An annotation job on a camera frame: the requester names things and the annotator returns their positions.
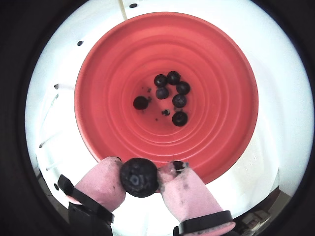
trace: black strap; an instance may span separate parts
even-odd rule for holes
[[[232,222],[229,210],[185,220],[174,228],[174,236],[182,236]]]
[[[88,195],[82,193],[78,189],[76,189],[71,181],[67,179],[64,175],[60,175],[58,180],[58,187],[68,196],[73,197],[77,201],[79,201],[82,205],[92,211],[96,216],[108,224],[114,222],[114,215],[103,207],[98,202],[94,201]]]
[[[76,236],[113,236],[110,225],[83,205],[69,203],[68,216]]]

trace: red plastic bowl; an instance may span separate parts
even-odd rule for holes
[[[175,86],[155,97],[154,77],[178,71],[191,91],[183,127],[172,123]],[[147,109],[133,107],[151,98]],[[158,167],[182,160],[209,183],[242,155],[258,114],[257,85],[236,43],[197,17],[160,12],[117,25],[91,49],[78,75],[74,106],[81,136],[100,161],[148,158]],[[171,114],[163,116],[169,109]]]

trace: white surface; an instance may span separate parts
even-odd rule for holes
[[[154,11],[203,18],[226,32],[252,66],[259,93],[254,135],[238,162],[207,185],[221,206],[233,217],[246,212],[274,189],[278,177],[281,190],[292,196],[309,159],[314,113],[304,67],[280,27],[249,0],[195,0],[194,6],[184,0],[143,0],[132,9],[128,6],[133,1],[124,3],[129,18]],[[26,108],[30,156],[35,163],[36,153],[50,190],[66,207],[64,194],[54,188],[59,175],[64,174],[76,184],[96,164],[75,122],[73,88],[77,74],[91,47],[122,20],[116,0],[87,2],[53,35],[32,76]],[[78,47],[80,40],[84,43]],[[57,83],[59,90],[53,87]],[[57,93],[59,97],[51,106]],[[178,223],[160,194],[145,199],[128,195],[114,214],[117,235],[167,235]]]

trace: held blueberry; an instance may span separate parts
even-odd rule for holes
[[[176,112],[172,117],[172,121],[176,126],[184,126],[188,121],[188,116],[185,112]]]
[[[149,104],[149,101],[143,96],[136,97],[133,101],[133,106],[137,110],[146,109],[148,107],[148,104]]]
[[[154,84],[160,88],[165,87],[167,84],[167,78],[165,75],[159,74],[154,78]]]
[[[177,94],[173,97],[173,105],[177,108],[182,108],[186,105],[187,99],[184,95]]]
[[[120,181],[129,194],[145,198],[158,189],[158,170],[155,164],[144,158],[133,158],[123,164]]]
[[[167,82],[170,85],[177,85],[180,79],[181,79],[181,75],[176,71],[170,71],[167,74]]]
[[[156,97],[160,100],[166,99],[169,96],[169,92],[166,87],[158,88],[156,91]]]
[[[186,95],[190,91],[190,85],[185,81],[180,81],[176,85],[176,90],[180,95]]]

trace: small black dot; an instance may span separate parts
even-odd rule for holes
[[[133,3],[133,4],[130,4],[130,5],[129,5],[130,8],[135,8],[135,7],[137,7],[137,6],[138,6],[138,4],[136,4],[136,3]]]

